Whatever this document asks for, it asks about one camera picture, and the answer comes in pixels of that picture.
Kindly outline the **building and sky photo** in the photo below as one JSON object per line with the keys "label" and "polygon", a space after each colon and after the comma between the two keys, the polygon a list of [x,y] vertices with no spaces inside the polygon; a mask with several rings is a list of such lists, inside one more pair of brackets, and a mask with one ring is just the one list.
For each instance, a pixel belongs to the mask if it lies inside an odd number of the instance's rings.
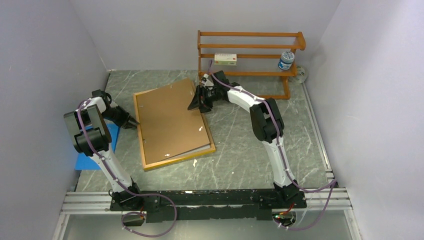
{"label": "building and sky photo", "polygon": [[192,150],[177,154],[175,156],[167,157],[165,160],[178,159],[178,158],[191,158],[195,154],[200,153],[201,151],[209,150],[210,148],[211,148],[211,145],[206,144],[206,145],[203,145],[201,147],[197,147],[197,148],[194,148]]}

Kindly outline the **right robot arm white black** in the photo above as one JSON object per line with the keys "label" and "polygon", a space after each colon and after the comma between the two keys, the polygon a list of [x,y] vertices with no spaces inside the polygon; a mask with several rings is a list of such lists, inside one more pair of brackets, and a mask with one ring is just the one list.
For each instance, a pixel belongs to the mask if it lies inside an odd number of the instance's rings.
{"label": "right robot arm white black", "polygon": [[283,133],[285,124],[276,100],[254,95],[238,83],[229,82],[225,73],[218,71],[211,75],[205,73],[200,78],[187,109],[208,113],[214,102],[220,100],[249,113],[253,134],[263,144],[271,163],[275,202],[282,208],[288,207],[300,194],[300,189],[287,160]]}

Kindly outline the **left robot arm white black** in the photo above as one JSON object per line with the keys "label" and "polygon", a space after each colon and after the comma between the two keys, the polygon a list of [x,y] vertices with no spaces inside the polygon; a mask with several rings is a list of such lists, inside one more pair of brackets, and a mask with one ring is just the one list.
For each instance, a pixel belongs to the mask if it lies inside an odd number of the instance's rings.
{"label": "left robot arm white black", "polygon": [[143,196],[115,156],[106,121],[123,129],[136,129],[139,122],[100,89],[94,90],[76,110],[65,113],[63,119],[75,150],[93,160],[110,182],[113,203],[130,210],[139,209]]}

